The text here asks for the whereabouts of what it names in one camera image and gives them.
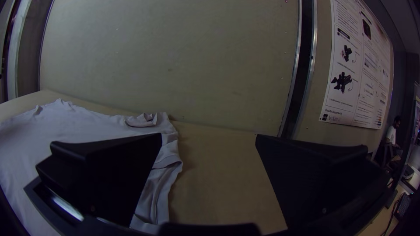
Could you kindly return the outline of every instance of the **metal trim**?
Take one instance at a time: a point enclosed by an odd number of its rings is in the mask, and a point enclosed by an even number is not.
[[[42,56],[42,47],[44,45],[44,37],[45,37],[45,30],[47,29],[47,24],[49,20],[49,15],[51,14],[51,9],[53,8],[54,0],[51,1],[51,5],[49,6],[47,18],[45,20],[44,25],[44,32],[42,33],[42,40],[41,40],[41,48],[39,49],[39,58],[38,58],[38,91],[41,89],[41,56]]]
[[[316,45],[318,41],[318,9],[317,9],[317,0],[313,0],[312,2],[312,48],[311,48],[311,64],[309,67],[308,77],[306,79],[306,87],[305,92],[303,94],[303,100],[301,107],[299,109],[299,114],[297,115],[296,125],[293,128],[292,139],[296,139],[297,130],[296,127],[300,127],[302,124],[303,119],[303,111],[306,109],[306,105],[308,103],[309,97],[309,89],[311,88],[312,84],[312,77],[314,74],[314,67],[315,67],[315,56],[316,56]]]
[[[292,101],[292,95],[294,90],[294,83],[296,81],[296,74],[298,72],[298,63],[299,63],[299,53],[301,50],[301,35],[302,35],[302,0],[299,0],[299,11],[298,11],[298,23],[297,23],[297,42],[296,42],[296,53],[294,58],[294,65],[292,71],[292,80],[290,82],[289,94],[287,96],[286,106],[284,107],[283,118],[281,120],[281,125],[277,137],[280,137],[283,133],[284,127],[286,125],[286,118],[289,113],[290,103]]]

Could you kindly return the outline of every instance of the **person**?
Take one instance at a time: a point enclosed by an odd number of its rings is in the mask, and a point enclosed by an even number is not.
[[[403,151],[401,147],[396,143],[396,134],[399,124],[401,123],[401,117],[399,115],[395,116],[394,123],[388,128],[386,132],[385,142],[392,143],[392,152],[399,156],[402,155]]]

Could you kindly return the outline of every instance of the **diagram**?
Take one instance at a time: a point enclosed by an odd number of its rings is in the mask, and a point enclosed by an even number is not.
[[[346,85],[348,83],[351,83],[353,80],[351,79],[351,75],[346,76],[344,72],[342,72],[337,77],[334,77],[334,79],[331,81],[331,83],[337,83],[337,85],[334,87],[334,89],[341,90],[342,93],[344,93]]]

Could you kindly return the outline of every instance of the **poster image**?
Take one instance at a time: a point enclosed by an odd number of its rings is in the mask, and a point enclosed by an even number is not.
[[[391,44],[359,0],[331,0],[332,52],[320,121],[379,129],[390,85]]]

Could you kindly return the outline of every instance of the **beige wall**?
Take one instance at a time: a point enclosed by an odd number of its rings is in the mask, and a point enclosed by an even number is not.
[[[316,48],[315,69],[306,109],[301,114],[302,120],[296,129],[295,138],[301,141],[323,143],[336,146],[366,145],[370,152],[375,151],[382,138],[382,129],[360,128],[355,126],[337,125],[319,121],[325,90],[328,83],[329,62],[331,56],[331,8],[330,1],[318,0],[318,42]]]
[[[55,0],[41,88],[197,124],[277,135],[298,2]]]

